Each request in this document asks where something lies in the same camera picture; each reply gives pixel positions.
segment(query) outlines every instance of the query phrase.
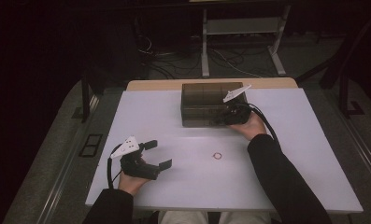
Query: gray floor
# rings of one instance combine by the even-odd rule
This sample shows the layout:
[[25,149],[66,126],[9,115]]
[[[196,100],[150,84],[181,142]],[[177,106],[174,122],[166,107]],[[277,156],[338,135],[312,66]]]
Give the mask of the gray floor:
[[[233,38],[210,39],[212,44],[208,52],[211,77],[253,77],[251,74],[277,77],[266,50],[272,37],[253,36],[250,39],[252,41],[247,41],[247,44]],[[278,55],[289,77],[298,77],[331,57],[342,41],[323,39],[316,44],[315,40],[314,35],[283,38]],[[187,53],[160,52],[159,62],[153,64],[164,68],[173,77],[199,78],[199,52],[200,49]],[[228,62],[236,63],[236,68],[243,72],[228,65],[217,52]],[[239,53],[242,53],[242,57],[235,57]],[[358,149],[360,141],[353,140],[349,131],[351,127],[357,130],[371,151],[371,101],[356,83],[351,82],[350,99],[358,102],[365,114],[352,116],[350,120],[343,119],[337,111],[337,89],[323,91],[318,85],[322,74],[323,71],[301,83],[300,87],[305,89],[327,139],[364,208],[361,214],[332,215],[332,220],[335,224],[371,224],[371,167],[365,164]],[[162,70],[150,70],[149,77],[165,79],[169,75]],[[92,115],[86,123],[73,118],[76,108],[81,107],[80,85],[77,84],[68,93],[32,169],[7,213],[5,223],[81,223],[89,211],[84,205],[88,187],[122,91],[120,88],[111,88],[104,95],[93,98]],[[103,135],[97,155],[94,158],[79,157],[78,152],[87,136],[94,133]]]

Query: black sleeve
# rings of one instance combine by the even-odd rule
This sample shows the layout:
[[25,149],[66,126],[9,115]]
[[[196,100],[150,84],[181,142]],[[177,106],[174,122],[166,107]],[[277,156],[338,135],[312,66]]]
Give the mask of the black sleeve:
[[119,189],[103,189],[84,224],[131,224],[133,195]]
[[255,136],[248,151],[261,186],[283,224],[331,223],[319,199],[270,135]]

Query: dark box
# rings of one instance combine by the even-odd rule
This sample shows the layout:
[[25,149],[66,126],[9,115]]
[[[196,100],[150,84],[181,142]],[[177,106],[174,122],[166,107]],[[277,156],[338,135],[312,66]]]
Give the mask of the dark box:
[[[221,126],[222,111],[226,109],[223,98],[228,91],[243,87],[241,82],[190,83],[182,84],[181,116],[184,127]],[[243,92],[236,97],[239,103],[246,103]]]

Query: white tabletop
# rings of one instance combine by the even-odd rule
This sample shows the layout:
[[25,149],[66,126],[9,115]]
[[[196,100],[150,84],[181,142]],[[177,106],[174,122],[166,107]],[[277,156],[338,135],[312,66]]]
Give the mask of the white tabletop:
[[[248,141],[226,128],[183,128],[180,91],[126,91],[121,97],[86,204],[107,188],[107,158],[128,136],[138,142],[158,140],[144,151],[147,163],[173,160],[173,166],[146,184],[135,207],[170,210],[272,211],[272,204],[253,171]],[[329,212],[363,208],[345,177],[302,89],[246,92],[275,129],[282,150]],[[222,154],[220,160],[213,154]],[[120,170],[119,158],[113,174]]]

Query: pants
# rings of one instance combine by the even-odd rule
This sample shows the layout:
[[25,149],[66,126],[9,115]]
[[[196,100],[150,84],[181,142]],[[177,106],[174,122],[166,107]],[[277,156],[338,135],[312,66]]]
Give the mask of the pants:
[[[208,224],[207,212],[161,211],[159,224]],[[269,213],[221,212],[219,224],[270,224]]]

